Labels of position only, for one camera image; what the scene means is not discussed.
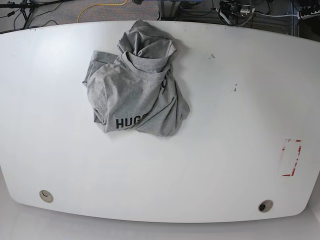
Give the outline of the grey HUGO T-shirt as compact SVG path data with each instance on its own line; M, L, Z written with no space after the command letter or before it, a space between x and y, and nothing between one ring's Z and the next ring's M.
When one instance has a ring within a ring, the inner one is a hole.
M173 136L190 113L173 76L173 39L139 19L117 47L119 55L95 50L83 81L94 122L104 133Z

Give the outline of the black tripod stand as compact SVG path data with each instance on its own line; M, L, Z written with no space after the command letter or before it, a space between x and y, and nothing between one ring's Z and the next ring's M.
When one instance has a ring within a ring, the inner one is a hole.
M31 24L31 16L36 9L41 7L46 7L50 5L63 4L67 2L72 2L72 0L53 0L53 1L34 1L34 0L22 0L20 3L15 3L14 1L8 1L5 4L1 4L1 9L12 9L6 15L2 15L0 18L10 18L15 15L17 12L23 16L24 24L22 26L22 30L25 30Z

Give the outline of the red tape rectangle marking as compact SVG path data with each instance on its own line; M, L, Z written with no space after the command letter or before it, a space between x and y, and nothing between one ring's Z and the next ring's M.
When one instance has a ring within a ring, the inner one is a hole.
M294 176L301 149L302 141L300 139L285 140L280 158L280 175L282 177Z

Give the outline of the aluminium frame rail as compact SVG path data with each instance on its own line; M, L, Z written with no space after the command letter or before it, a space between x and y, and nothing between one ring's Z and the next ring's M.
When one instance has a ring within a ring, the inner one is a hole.
M180 3L180 0L157 0L159 19L161 21L173 21L176 19Z

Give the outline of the white power strip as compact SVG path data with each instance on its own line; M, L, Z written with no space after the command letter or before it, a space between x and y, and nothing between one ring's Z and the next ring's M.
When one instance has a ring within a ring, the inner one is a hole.
M300 20L306 20L313 17L319 17L320 16L320 6L319 5L313 5L310 7L305 7L302 10L298 12L298 19Z

